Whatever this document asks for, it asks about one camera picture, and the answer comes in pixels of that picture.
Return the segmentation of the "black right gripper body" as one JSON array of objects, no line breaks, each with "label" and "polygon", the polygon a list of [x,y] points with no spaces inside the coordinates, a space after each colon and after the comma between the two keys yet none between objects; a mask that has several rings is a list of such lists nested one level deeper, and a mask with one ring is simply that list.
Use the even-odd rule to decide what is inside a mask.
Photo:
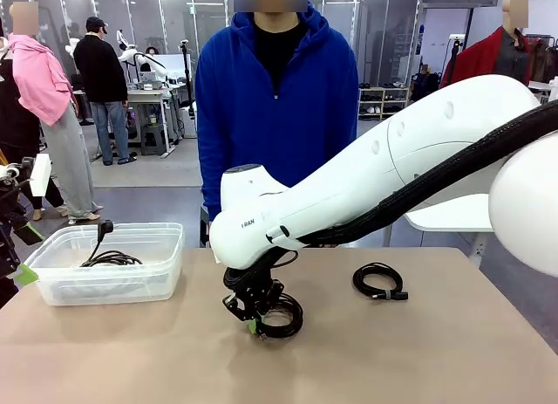
[{"label": "black right gripper body", "polygon": [[283,293],[284,285],[272,278],[272,268],[267,264],[257,264],[246,270],[227,268],[223,283],[242,301],[275,303]]}]

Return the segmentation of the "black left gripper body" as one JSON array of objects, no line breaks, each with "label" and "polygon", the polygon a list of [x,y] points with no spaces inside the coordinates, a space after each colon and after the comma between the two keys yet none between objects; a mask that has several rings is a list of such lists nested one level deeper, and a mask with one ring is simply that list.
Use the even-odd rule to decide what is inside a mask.
[{"label": "black left gripper body", "polygon": [[1,277],[13,273],[20,264],[11,232],[25,225],[25,209],[18,202],[18,195],[1,199]]}]

